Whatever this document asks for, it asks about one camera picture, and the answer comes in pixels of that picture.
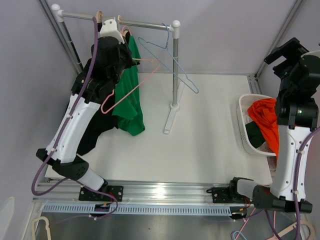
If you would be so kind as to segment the orange t shirt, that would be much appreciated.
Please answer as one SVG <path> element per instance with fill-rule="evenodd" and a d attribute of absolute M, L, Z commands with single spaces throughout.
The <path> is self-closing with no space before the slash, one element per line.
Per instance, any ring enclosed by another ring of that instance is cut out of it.
<path fill-rule="evenodd" d="M 255 101 L 247 113 L 259 127 L 268 147 L 278 156 L 280 142 L 275 105 L 275 98 L 263 98 Z"/>

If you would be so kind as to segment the pink wire hanger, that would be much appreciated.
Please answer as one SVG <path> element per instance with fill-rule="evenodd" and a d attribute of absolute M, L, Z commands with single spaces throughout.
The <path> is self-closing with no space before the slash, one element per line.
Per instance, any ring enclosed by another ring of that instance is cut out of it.
<path fill-rule="evenodd" d="M 136 45 L 135 39 L 131 33 L 130 28 L 127 25 L 124 25 L 120 31 L 122 37 L 128 45 L 129 50 L 131 51 L 131 57 L 135 65 L 132 65 L 130 68 L 126 68 L 122 71 L 122 76 L 119 79 L 119 82 L 116 84 L 115 88 L 111 93 L 104 99 L 103 103 L 100 106 L 100 111 L 102 114 L 107 114 L 116 107 L 117 102 L 127 97 L 135 89 L 137 89 L 139 83 L 138 79 L 138 63 L 140 60 L 147 61 L 150 63 L 160 62 L 157 59 L 144 59 L 139 58 L 140 53 Z"/>

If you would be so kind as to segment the bright green t shirt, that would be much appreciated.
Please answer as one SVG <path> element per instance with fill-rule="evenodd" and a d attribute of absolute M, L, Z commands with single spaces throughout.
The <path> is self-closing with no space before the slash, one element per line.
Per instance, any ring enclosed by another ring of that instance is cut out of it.
<path fill-rule="evenodd" d="M 112 114 L 119 118 L 118 128 L 137 136 L 145 130 L 144 117 L 140 104 L 139 89 L 135 89 L 127 97 L 119 101 Z"/>

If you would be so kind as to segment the white and dark green shirt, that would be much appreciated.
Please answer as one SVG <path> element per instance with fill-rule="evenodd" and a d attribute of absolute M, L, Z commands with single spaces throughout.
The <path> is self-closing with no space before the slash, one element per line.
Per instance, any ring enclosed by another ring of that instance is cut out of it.
<path fill-rule="evenodd" d="M 254 121 L 247 123 L 245 125 L 245 128 L 246 128 L 248 140 L 254 148 L 257 149 L 266 142 L 260 128 Z"/>

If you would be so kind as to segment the blue wire hanger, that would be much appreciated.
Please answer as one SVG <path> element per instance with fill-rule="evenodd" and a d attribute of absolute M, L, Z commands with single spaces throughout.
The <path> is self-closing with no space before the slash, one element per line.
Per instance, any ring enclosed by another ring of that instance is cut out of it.
<path fill-rule="evenodd" d="M 165 23 L 162 23 L 160 25 L 166 32 L 167 32 L 167 37 L 165 40 L 164 45 L 159 45 L 156 44 L 152 41 L 147 41 L 142 37 L 138 37 L 138 42 L 140 45 L 156 60 L 159 60 L 160 63 L 170 72 L 173 74 L 173 77 L 176 77 L 178 80 L 180 80 L 182 83 L 185 84 L 193 93 L 198 94 L 199 93 L 199 88 L 196 86 L 196 84 L 189 78 L 188 74 L 186 71 L 183 69 L 183 67 L 179 64 L 179 60 L 177 56 L 174 56 L 174 52 L 171 53 L 169 50 L 169 38 L 170 35 L 172 35 L 173 40 L 178 40 L 180 36 L 180 30 L 179 30 L 179 25 L 178 27 L 171 25 L 167 25 Z M 169 68 L 155 53 L 153 53 L 147 45 L 152 45 L 156 48 L 165 50 L 167 54 L 170 56 L 173 67 Z"/>

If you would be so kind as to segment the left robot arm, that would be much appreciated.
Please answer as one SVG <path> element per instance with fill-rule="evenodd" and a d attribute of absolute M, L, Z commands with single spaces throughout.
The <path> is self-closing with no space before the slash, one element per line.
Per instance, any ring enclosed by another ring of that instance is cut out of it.
<path fill-rule="evenodd" d="M 82 156 L 90 152 L 101 133 L 117 126 L 112 107 L 116 103 L 116 87 L 122 76 L 135 68 L 131 43 L 127 34 L 120 43 L 114 37 L 99 37 L 91 46 L 91 55 L 71 88 L 69 104 L 53 140 L 39 148 L 42 160 L 37 171 L 51 166 L 59 175 L 90 189 L 97 201 L 107 197 L 107 181 L 90 168 Z"/>

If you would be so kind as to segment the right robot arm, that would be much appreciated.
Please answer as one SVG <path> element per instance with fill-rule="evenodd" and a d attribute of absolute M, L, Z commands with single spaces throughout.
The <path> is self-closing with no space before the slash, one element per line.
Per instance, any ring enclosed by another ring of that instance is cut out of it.
<path fill-rule="evenodd" d="M 309 145 L 320 131 L 319 108 L 313 98 L 320 85 L 320 53 L 307 50 L 293 37 L 274 48 L 264 62 L 269 65 L 280 57 L 285 61 L 273 67 L 280 78 L 275 103 L 279 133 L 275 177 L 269 187 L 234 177 L 227 196 L 235 203 L 252 200 L 257 209 L 311 213 L 313 205 L 306 200 L 304 181 Z"/>

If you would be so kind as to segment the beige hanger with black shirt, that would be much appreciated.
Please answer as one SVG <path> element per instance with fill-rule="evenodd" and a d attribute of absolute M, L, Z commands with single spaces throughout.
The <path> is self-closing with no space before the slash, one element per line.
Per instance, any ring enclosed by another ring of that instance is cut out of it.
<path fill-rule="evenodd" d="M 98 24 L 101 24 L 103 21 L 103 12 L 101 10 L 96 13 L 96 21 Z"/>

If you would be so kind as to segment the black t shirt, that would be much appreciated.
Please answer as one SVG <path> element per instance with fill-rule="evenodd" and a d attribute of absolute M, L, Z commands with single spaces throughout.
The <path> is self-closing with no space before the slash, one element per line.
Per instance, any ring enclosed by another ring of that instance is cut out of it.
<path fill-rule="evenodd" d="M 67 150 L 71 150 L 72 154 L 83 156 L 96 147 L 99 136 L 113 128 L 118 129 L 119 118 L 112 113 L 103 114 L 100 110 L 96 111 L 90 121 L 88 117 L 84 123 L 86 126 L 76 126 L 70 134 L 70 141 Z"/>

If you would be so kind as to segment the beige hanger on floor right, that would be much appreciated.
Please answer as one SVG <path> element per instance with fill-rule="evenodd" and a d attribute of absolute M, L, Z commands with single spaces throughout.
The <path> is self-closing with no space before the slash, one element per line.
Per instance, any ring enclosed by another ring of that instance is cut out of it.
<path fill-rule="evenodd" d="M 287 233 L 293 231 L 294 229 L 297 228 L 297 223 L 292 223 L 291 225 L 285 227 L 283 230 L 281 230 L 278 235 L 279 237 L 283 237 L 284 235 L 286 235 Z M 316 231 L 313 227 L 313 225 L 308 222 L 307 220 L 301 220 L 300 221 L 300 229 L 304 230 L 304 229 L 308 229 L 309 233 L 308 236 L 306 237 L 307 240 L 315 240 L 316 239 Z"/>

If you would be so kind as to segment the blue hanger on floor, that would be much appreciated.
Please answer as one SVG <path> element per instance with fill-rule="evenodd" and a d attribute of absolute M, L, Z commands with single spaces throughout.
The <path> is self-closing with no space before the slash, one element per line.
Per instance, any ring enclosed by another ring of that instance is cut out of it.
<path fill-rule="evenodd" d="M 247 240 L 245 235 L 240 230 L 232 232 L 230 236 L 231 240 L 237 240 L 238 238 L 240 238 L 241 240 Z"/>

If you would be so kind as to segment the white plastic basket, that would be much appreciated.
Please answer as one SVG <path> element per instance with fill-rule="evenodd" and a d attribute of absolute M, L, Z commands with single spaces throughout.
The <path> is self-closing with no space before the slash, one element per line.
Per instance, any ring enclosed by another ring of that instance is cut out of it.
<path fill-rule="evenodd" d="M 236 114 L 239 132 L 241 136 L 241 141 L 244 150 L 251 155 L 262 155 L 266 157 L 275 157 L 276 154 L 269 148 L 268 144 L 265 142 L 260 147 L 255 148 L 249 141 L 248 133 L 246 130 L 246 124 L 252 122 L 253 120 L 248 114 L 248 108 L 256 101 L 270 98 L 267 95 L 262 94 L 243 94 L 240 96 L 237 106 Z"/>

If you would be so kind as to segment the metal clothes rack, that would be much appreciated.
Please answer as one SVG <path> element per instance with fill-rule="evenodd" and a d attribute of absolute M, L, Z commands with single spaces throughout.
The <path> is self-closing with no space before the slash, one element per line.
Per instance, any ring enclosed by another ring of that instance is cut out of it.
<path fill-rule="evenodd" d="M 53 4 L 51 6 L 51 10 L 53 11 L 54 17 L 58 22 L 64 23 L 64 18 L 74 18 L 74 19 L 83 19 L 83 20 L 91 20 L 92 16 L 88 14 L 82 13 L 72 13 L 67 12 L 58 4 Z M 170 111 L 163 129 L 164 134 L 169 134 L 172 130 L 172 126 L 176 117 L 176 113 L 180 110 L 180 99 L 186 84 L 178 77 L 179 70 L 181 66 L 178 63 L 179 58 L 179 38 L 180 38 L 180 26 L 181 22 L 179 20 L 174 20 L 172 24 L 166 25 L 164 23 L 155 24 L 149 22 L 139 22 L 132 20 L 124 20 L 119 15 L 114 19 L 117 24 L 122 25 L 123 27 L 139 27 L 146 29 L 154 29 L 154 30 L 166 30 L 169 36 L 173 38 L 173 53 L 169 53 L 172 58 L 172 103 L 170 104 Z"/>

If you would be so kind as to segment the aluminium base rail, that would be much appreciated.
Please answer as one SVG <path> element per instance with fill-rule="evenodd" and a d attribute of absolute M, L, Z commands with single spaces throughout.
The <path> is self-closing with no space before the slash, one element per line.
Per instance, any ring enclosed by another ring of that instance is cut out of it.
<path fill-rule="evenodd" d="M 37 182 L 34 197 L 39 200 L 114 203 L 125 205 L 245 206 L 291 212 L 294 201 L 276 196 L 270 186 L 240 177 L 229 183 L 178 183 L 105 180 L 94 188 L 73 180 L 48 179 Z"/>

